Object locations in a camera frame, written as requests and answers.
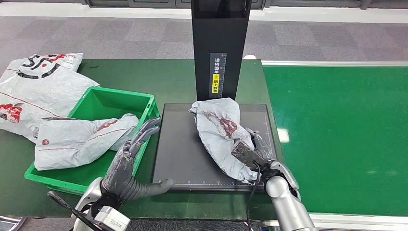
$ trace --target black cable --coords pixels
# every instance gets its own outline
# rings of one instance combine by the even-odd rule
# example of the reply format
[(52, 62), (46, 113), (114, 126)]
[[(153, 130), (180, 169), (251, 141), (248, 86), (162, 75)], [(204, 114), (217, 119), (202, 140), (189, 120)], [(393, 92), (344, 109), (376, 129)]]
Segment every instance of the black cable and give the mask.
[(76, 209), (72, 208), (63, 198), (59, 197), (55, 192), (53, 191), (48, 191), (47, 196), (50, 197), (53, 201), (61, 205), (62, 207), (68, 209), (71, 211), (72, 214), (75, 215), (79, 220), (81, 220), (83, 223), (85, 223), (89, 228), (91, 228), (93, 231), (101, 231), (98, 227), (96, 227), (94, 224), (92, 224), (88, 219), (85, 218), (84, 213), (77, 211)]
[(259, 164), (256, 161), (253, 161), (253, 163), (256, 165), (256, 168), (258, 169), (258, 175), (256, 176), (256, 181), (255, 181), (254, 188), (252, 189), (251, 195), (249, 196), (249, 199), (248, 199), (248, 203), (246, 204), (246, 223), (248, 224), (248, 230), (249, 231), (252, 231), (251, 230), (251, 224), (250, 224), (250, 221), (249, 221), (249, 204), (251, 203), (252, 196), (254, 195), (255, 190), (258, 187), (258, 183), (259, 183), (260, 175), (261, 175), (261, 167), (259, 166)]

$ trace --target green bin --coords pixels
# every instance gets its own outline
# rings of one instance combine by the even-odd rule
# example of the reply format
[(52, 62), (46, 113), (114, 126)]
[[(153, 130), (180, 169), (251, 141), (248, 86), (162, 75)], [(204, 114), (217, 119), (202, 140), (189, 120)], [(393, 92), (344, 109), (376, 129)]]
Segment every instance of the green bin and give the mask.
[[(135, 114), (139, 124), (133, 134), (147, 120), (159, 116), (159, 110), (153, 95), (102, 87), (90, 87), (78, 101), (70, 118), (99, 120), (120, 118), (126, 113)], [(139, 167), (149, 139), (140, 147), (135, 158), (133, 175)], [(97, 177), (103, 177), (115, 156), (115, 151), (108, 150), (94, 162), (75, 168), (37, 171), (34, 163), (27, 169), (24, 177), (46, 184), (53, 190), (82, 195), (88, 185)]]

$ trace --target red logo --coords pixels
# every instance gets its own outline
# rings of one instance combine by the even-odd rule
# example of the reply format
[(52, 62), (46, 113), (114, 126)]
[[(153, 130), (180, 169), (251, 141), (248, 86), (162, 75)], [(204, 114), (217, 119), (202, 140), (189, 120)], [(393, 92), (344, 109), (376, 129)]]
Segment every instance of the red logo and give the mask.
[(17, 124), (20, 122), (20, 113), (22, 112), (23, 105), (22, 103), (16, 103), (15, 105), (9, 104), (0, 104), (0, 118), (8, 120), (12, 123)]
[(117, 122), (117, 119), (114, 120), (114, 121), (112, 121), (112, 122), (103, 124), (100, 128), (98, 128), (98, 130), (96, 130), (95, 133), (97, 133), (98, 131), (100, 131), (100, 130), (102, 130), (102, 129), (104, 129), (104, 128), (108, 128), (109, 126), (111, 126), (112, 124), (114, 124), (114, 123), (116, 123), (116, 122)]

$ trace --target red printing on bag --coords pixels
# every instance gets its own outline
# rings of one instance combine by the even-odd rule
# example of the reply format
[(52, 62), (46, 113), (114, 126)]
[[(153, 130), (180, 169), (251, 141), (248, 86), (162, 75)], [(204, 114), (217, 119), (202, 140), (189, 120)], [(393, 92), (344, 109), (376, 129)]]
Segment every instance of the red printing on bag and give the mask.
[(13, 104), (0, 104), (0, 118), (17, 124), (20, 122), (20, 114), (23, 111), (19, 106), (20, 103), (17, 103), (13, 106)]

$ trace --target crumpled plastic bag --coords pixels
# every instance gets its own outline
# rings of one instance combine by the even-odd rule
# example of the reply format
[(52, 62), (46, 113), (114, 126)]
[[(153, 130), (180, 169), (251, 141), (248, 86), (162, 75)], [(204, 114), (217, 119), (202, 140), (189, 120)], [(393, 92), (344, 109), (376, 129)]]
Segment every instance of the crumpled plastic bag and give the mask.
[[(51, 62), (56, 62), (59, 65), (68, 68), (71, 71), (77, 71), (79, 65), (82, 62), (82, 56), (84, 53), (69, 53), (69, 54), (49, 54), (49, 55), (33, 55), (32, 57), (39, 56), (40, 59), (48, 59)], [(27, 62), (28, 58), (16, 59), (11, 61), (7, 66), (3, 75), (0, 77), (0, 82), (12, 77), (14, 73), (20, 68), (23, 63)]]
[(255, 149), (251, 135), (240, 126), (240, 108), (231, 98), (197, 101), (189, 112), (195, 114), (201, 141), (220, 169), (228, 176), (249, 183), (255, 181), (253, 172), (231, 154), (235, 139)]
[(67, 117), (85, 91), (99, 84), (39, 55), (24, 60), (1, 79), (0, 129), (36, 143), (42, 118)]
[(95, 121), (44, 119), (38, 130), (34, 166), (40, 171), (89, 164), (112, 147), (122, 146), (138, 122), (133, 114)]

